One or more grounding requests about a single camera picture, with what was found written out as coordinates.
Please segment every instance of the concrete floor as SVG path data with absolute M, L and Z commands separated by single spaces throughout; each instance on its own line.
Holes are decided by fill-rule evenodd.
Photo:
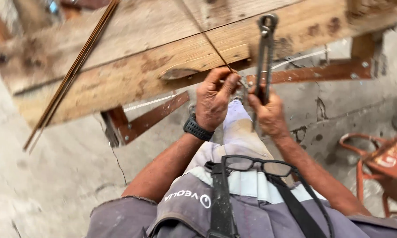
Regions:
M 350 41 L 332 43 L 330 48 L 332 57 L 347 57 Z M 292 136 L 353 192 L 356 157 L 337 147 L 340 136 L 348 132 L 395 135 L 391 118 L 397 112 L 397 28 L 384 34 L 384 53 L 387 75 L 377 80 L 274 86 L 285 102 Z M 315 61 L 300 63 L 309 66 Z M 192 101 L 195 87 L 189 88 Z M 127 116 L 133 119 L 153 106 L 129 111 Z M 99 115 L 46 130 L 28 155 L 21 148 L 30 129 L 0 80 L 0 237 L 85 235 L 91 209 L 119 197 L 125 183 L 183 133 L 187 106 L 128 146 L 114 149 L 117 158 L 108 147 Z M 219 130 L 215 141 L 221 139 Z M 270 139 L 262 140 L 280 159 Z M 383 216 L 381 194 L 375 182 L 365 183 L 365 204 L 371 204 L 368 209 L 375 216 Z

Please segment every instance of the rusty metal frame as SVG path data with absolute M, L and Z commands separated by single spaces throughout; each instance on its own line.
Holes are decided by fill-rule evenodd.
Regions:
M 101 112 L 106 124 L 105 135 L 109 139 L 109 146 L 113 148 L 129 144 L 189 100 L 188 92 L 185 91 L 131 122 L 122 107 Z
M 331 64 L 272 72 L 272 84 L 307 83 L 338 80 L 370 80 L 376 77 L 377 63 L 368 59 L 331 61 Z M 255 83 L 256 75 L 246 76 L 247 83 Z

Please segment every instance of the screw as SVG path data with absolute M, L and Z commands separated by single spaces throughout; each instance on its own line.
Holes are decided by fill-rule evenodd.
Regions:
M 350 77 L 351 77 L 351 79 L 358 79 L 359 78 L 359 76 L 357 76 L 356 73 L 351 73 Z

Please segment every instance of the orange metal object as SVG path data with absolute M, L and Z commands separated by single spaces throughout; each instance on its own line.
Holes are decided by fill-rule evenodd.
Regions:
M 347 139 L 352 137 L 359 137 L 371 141 L 375 145 L 376 151 L 368 153 L 345 143 Z M 376 180 L 384 189 L 382 202 L 385 216 L 389 217 L 392 214 L 397 214 L 397 212 L 390 211 L 388 207 L 388 198 L 397 201 L 397 137 L 391 140 L 385 140 L 359 133 L 349 133 L 340 138 L 339 144 L 361 156 L 356 167 L 356 189 L 359 201 L 363 203 L 363 180 Z M 363 165 L 369 168 L 371 174 L 363 171 Z

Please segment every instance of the black wristwatch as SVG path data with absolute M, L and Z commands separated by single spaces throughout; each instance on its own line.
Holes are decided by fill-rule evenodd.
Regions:
M 191 113 L 190 117 L 185 122 L 184 131 L 190 133 L 191 135 L 194 135 L 195 137 L 203 141 L 209 141 L 215 133 L 214 131 L 210 132 L 201 128 L 196 122 L 195 113 Z

